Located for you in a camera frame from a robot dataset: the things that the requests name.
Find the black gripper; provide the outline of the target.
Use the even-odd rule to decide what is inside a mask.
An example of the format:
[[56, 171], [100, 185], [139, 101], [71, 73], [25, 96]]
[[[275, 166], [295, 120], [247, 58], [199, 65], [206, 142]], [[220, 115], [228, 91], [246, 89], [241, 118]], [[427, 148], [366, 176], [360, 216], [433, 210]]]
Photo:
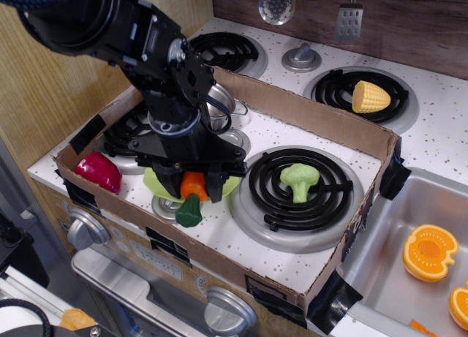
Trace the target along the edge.
[[205, 174], [208, 196], [211, 202], [219, 202], [230, 175], [246, 174], [245, 150], [209, 132], [198, 110], [183, 121], [149, 113], [148, 125], [151, 133], [131, 139], [128, 147], [139, 164], [155, 172], [169, 195], [181, 198], [184, 172], [191, 171]]

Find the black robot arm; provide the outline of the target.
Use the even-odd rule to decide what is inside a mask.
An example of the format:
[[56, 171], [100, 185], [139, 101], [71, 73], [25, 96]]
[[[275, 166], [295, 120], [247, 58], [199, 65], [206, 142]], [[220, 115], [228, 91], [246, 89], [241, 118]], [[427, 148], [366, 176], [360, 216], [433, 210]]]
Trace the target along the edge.
[[203, 174], [213, 202], [230, 176], [246, 174], [246, 153], [211, 126], [214, 71], [180, 26], [144, 0], [1, 0], [27, 32], [66, 56], [88, 55], [118, 66], [143, 95], [152, 135], [132, 140], [137, 162], [151, 167], [174, 197], [185, 172]]

